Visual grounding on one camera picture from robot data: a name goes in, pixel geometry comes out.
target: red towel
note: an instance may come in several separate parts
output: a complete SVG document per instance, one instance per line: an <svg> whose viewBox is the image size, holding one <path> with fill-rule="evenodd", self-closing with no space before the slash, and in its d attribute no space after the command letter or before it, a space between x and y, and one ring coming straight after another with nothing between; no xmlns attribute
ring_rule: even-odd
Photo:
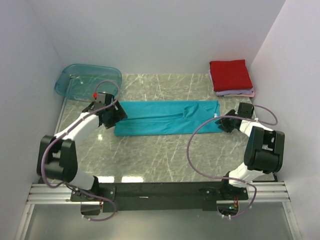
<svg viewBox="0 0 320 240"><path fill-rule="evenodd" d="M211 61L210 72L215 92L252 89L246 61Z"/></svg>

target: teal cloth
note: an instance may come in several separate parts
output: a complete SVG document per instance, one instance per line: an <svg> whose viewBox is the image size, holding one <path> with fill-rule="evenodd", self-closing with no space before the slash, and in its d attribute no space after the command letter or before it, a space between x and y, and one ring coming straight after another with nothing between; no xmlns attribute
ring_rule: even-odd
<svg viewBox="0 0 320 240"><path fill-rule="evenodd" d="M116 136L192 134L219 113L218 101L121 101L128 115L115 125ZM220 133L215 121L198 133Z"/></svg>

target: blue plastic tub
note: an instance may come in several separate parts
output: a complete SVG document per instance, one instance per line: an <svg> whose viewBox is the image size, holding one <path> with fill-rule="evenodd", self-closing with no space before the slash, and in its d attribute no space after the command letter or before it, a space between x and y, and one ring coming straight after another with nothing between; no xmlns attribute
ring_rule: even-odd
<svg viewBox="0 0 320 240"><path fill-rule="evenodd" d="M113 67L87 64L73 64L67 66L55 83L55 91L71 100L91 102L96 86L103 80L112 80L121 86L121 72ZM106 92L116 96L117 87L109 82L99 86L98 92Z"/></svg>

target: marble floor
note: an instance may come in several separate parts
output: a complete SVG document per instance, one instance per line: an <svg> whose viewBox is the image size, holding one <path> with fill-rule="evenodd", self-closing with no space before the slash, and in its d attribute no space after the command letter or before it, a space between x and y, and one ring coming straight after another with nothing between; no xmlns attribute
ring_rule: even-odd
<svg viewBox="0 0 320 240"><path fill-rule="evenodd" d="M218 100L220 114L238 109L247 97L218 97L208 74L124 74L121 101ZM66 100L58 130L71 124L88 102ZM188 165L190 134L117 137L99 127L77 149L79 167L106 182L209 181ZM205 133L194 137L190 156L206 174L223 176L243 162L248 138L238 132ZM272 174L259 178L273 181Z"/></svg>

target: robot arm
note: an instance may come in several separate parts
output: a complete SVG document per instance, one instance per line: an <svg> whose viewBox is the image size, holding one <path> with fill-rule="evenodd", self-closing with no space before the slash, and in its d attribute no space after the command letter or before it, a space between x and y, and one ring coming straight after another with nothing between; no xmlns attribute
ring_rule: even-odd
<svg viewBox="0 0 320 240"><path fill-rule="evenodd" d="M117 122L127 118L127 115L121 105L117 102L110 108L98 111L84 119L77 127L71 130L72 126L84 118L90 112L96 111L104 106L109 105L114 96L108 93L99 92L95 101L86 107L79 118L63 131L55 136L44 136L40 142L37 174L41 176L41 160L48 145L63 133L70 131L64 138L58 141L49 151L45 161L45 173L50 179L57 179L83 190L99 194L99 181L96 176L83 172L78 168L76 149L80 143L96 128L102 124L109 129L114 127Z"/></svg>
<svg viewBox="0 0 320 240"><path fill-rule="evenodd" d="M237 113L233 109L226 115L251 119L253 112L252 104L241 102ZM251 182L259 176L281 169L285 144L283 132L272 130L256 121L223 118L216 123L227 133L237 129L249 137L243 163L229 172L229 177ZM245 183L236 180L229 180L229 184L237 188L246 187Z"/></svg>

